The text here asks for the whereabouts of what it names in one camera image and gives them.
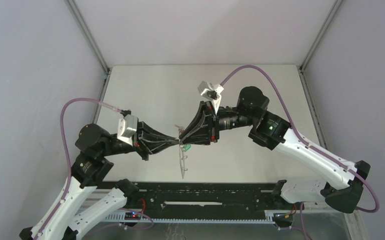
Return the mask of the green capped key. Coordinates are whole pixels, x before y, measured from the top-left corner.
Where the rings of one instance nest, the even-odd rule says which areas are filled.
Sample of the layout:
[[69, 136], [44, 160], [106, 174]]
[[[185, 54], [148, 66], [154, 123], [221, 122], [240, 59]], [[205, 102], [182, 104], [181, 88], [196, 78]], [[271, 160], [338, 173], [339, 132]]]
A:
[[187, 152], [190, 148], [191, 148], [191, 145], [190, 144], [185, 144], [185, 145], [182, 145], [182, 150], [184, 151], [184, 152]]

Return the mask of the metal disc keyring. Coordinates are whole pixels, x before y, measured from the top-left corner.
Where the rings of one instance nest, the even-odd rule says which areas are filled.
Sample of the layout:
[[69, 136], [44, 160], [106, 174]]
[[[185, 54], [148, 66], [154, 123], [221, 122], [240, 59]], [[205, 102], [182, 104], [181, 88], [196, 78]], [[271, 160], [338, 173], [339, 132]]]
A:
[[187, 151], [182, 150], [182, 145], [184, 144], [179, 145], [179, 166], [180, 166], [181, 177], [182, 179], [184, 179], [185, 173], [186, 171], [188, 171], [188, 168], [186, 167], [186, 159], [188, 158], [188, 156], [186, 154]]

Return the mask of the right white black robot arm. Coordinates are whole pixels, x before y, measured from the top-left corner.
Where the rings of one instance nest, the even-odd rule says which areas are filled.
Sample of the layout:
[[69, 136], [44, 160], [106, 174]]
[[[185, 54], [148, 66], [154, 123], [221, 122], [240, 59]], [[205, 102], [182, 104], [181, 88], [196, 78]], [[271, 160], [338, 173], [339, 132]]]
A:
[[255, 86], [240, 91], [235, 107], [217, 106], [220, 96], [214, 90], [204, 89], [202, 94], [205, 100], [179, 135], [182, 145], [210, 145], [219, 140], [221, 131], [249, 126], [248, 137], [255, 144], [290, 156], [319, 175], [317, 180], [279, 180], [271, 195], [274, 207], [324, 202], [346, 214], [358, 208], [371, 168], [367, 162], [341, 159], [306, 141], [290, 122], [268, 111], [269, 99]]

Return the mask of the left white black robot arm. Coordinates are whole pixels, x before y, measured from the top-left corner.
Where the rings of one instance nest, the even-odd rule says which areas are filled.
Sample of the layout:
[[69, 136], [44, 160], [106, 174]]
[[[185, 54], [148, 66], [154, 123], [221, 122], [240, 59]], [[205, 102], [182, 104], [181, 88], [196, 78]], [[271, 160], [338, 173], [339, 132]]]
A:
[[114, 166], [107, 156], [135, 152], [142, 160], [179, 143], [179, 139], [154, 130], [142, 121], [120, 119], [117, 133], [110, 134], [92, 123], [79, 132], [75, 146], [80, 150], [70, 176], [52, 207], [35, 226], [24, 228], [22, 240], [81, 240], [87, 232], [116, 209], [138, 204], [138, 187], [119, 180], [102, 199], [82, 212], [84, 201], [103, 182]]

